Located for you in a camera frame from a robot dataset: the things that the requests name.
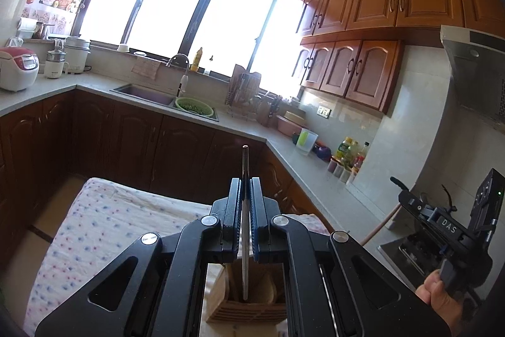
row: cup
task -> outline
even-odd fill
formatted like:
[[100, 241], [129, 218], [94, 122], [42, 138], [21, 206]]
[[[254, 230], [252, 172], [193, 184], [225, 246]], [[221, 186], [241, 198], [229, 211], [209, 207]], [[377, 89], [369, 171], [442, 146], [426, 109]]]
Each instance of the cup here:
[[126, 43], [120, 43], [118, 46], [118, 52], [128, 53], [130, 51], [130, 47]]

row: bed sheet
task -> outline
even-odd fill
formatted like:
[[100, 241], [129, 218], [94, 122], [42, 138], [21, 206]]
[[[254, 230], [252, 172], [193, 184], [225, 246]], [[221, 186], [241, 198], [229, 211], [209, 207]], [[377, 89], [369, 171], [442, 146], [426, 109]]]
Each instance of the bed sheet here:
[[[211, 206], [143, 192], [108, 180], [89, 179], [72, 203], [35, 279], [24, 330], [35, 334], [42, 319], [74, 294], [144, 233], [178, 233]], [[328, 231], [314, 215], [289, 215], [309, 230]], [[207, 294], [220, 265], [209, 265]]]

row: cabinet handle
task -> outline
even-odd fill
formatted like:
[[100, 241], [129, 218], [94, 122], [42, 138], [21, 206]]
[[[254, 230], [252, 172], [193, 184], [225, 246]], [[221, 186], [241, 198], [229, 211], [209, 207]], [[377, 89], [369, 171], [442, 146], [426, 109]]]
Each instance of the cabinet handle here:
[[362, 61], [361, 59], [360, 59], [360, 60], [358, 60], [358, 63], [356, 63], [356, 68], [354, 69], [354, 73], [355, 73], [356, 75], [359, 75], [358, 68], [359, 68], [359, 64], [360, 64], [360, 63], [363, 63], [363, 61]]
[[350, 65], [351, 63], [354, 63], [354, 58], [352, 58], [352, 59], [349, 61], [349, 63], [348, 63], [348, 73], [350, 73], [350, 70], [349, 70], [349, 65]]

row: small appliance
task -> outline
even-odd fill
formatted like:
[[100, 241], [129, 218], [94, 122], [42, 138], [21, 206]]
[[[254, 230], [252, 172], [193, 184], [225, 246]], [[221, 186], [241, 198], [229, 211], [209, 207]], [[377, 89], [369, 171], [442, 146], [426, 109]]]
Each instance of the small appliance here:
[[69, 36], [65, 41], [68, 69], [66, 73], [82, 73], [88, 58], [90, 41], [77, 36]]
[[62, 50], [50, 50], [45, 58], [44, 76], [49, 79], [57, 79], [62, 75], [66, 52]]
[[0, 48], [0, 88], [17, 92], [31, 86], [39, 72], [39, 58], [22, 47]]

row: lower cabinet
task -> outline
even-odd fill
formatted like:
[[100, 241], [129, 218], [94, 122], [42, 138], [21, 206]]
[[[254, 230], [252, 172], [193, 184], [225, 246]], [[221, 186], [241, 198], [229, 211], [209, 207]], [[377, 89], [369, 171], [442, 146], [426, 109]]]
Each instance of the lower cabinet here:
[[84, 177], [107, 178], [110, 126], [114, 101], [75, 91], [72, 123], [72, 167]]
[[37, 102], [0, 118], [8, 183], [26, 222], [31, 222], [46, 200], [46, 182], [40, 173], [46, 167], [41, 116], [42, 102]]
[[194, 201], [215, 130], [164, 116], [152, 167], [150, 191]]
[[258, 166], [253, 174], [259, 177], [263, 196], [276, 200], [283, 210], [287, 206], [285, 200], [287, 189], [293, 178], [266, 146], [261, 152]]
[[242, 176], [242, 146], [249, 146], [249, 169], [255, 170], [264, 143], [216, 131], [197, 186], [194, 201], [211, 205], [228, 196], [233, 177]]
[[149, 190], [163, 115], [115, 102], [109, 144], [110, 180]]
[[73, 91], [49, 97], [42, 101], [42, 131], [44, 160], [41, 173], [49, 197], [65, 180], [70, 164], [70, 137], [72, 130]]

